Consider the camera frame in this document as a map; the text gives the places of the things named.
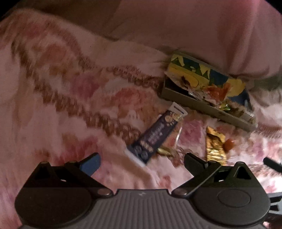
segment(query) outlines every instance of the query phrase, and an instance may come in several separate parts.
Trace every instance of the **snack bar wrapper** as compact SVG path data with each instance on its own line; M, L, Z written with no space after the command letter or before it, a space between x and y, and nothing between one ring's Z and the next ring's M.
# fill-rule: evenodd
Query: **snack bar wrapper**
M207 161L214 160L223 166L226 165L227 158L223 149L224 143L225 135L208 126L206 136Z
M174 102L139 139L127 146L124 153L138 165L145 166L186 115L187 112Z

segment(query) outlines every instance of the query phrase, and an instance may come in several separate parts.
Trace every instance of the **bedspread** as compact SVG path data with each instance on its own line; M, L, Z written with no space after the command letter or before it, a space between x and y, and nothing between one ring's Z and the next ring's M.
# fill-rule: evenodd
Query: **bedspread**
M123 151L171 102L158 97L170 57L134 42L109 41L60 18L23 9L0 23L0 228L17 228L14 199L40 161L62 165L93 152L92 176L112 190L170 191L192 175L166 157L140 168ZM259 93L251 98L258 101ZM179 147L205 157L205 129L216 128L235 147L228 165L244 161L266 192L282 191L282 177L262 164L281 159L280 125L265 120L246 133L187 108Z

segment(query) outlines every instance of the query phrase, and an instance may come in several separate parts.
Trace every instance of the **bed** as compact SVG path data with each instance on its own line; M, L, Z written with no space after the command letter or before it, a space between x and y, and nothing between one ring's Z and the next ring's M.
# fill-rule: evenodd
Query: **bed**
M19 9L0 22L0 56L0 228L21 225L14 199L41 161L62 165L98 152L102 163L93 178L112 190L171 191L192 178L167 157L141 168L123 153L171 105L158 96L170 60L164 46L109 39L57 16ZM268 65L264 76L279 67ZM223 69L239 71L228 64ZM245 77L253 73L245 70ZM213 127L235 142L228 165L244 161L266 192L282 191L281 174L262 163L265 156L281 160L279 93L250 91L259 121L252 133L187 108L178 147L205 158L206 127Z

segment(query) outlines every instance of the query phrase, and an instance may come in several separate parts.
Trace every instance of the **gray mechanical part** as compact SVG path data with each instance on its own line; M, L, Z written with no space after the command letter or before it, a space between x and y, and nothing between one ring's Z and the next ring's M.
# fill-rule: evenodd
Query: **gray mechanical part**
M200 217L186 199L167 190L119 190L97 200L93 209L64 229L224 229ZM35 229L22 226L21 229ZM265 229L262 225L248 229Z

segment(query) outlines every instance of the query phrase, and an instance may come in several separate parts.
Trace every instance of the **screw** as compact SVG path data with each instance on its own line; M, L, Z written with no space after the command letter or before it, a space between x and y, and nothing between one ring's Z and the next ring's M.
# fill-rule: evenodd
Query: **screw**
M112 191L108 188L100 188L97 193L100 196L110 196L112 194Z
M177 188L173 191L173 193L177 196L185 196L188 192L185 188Z

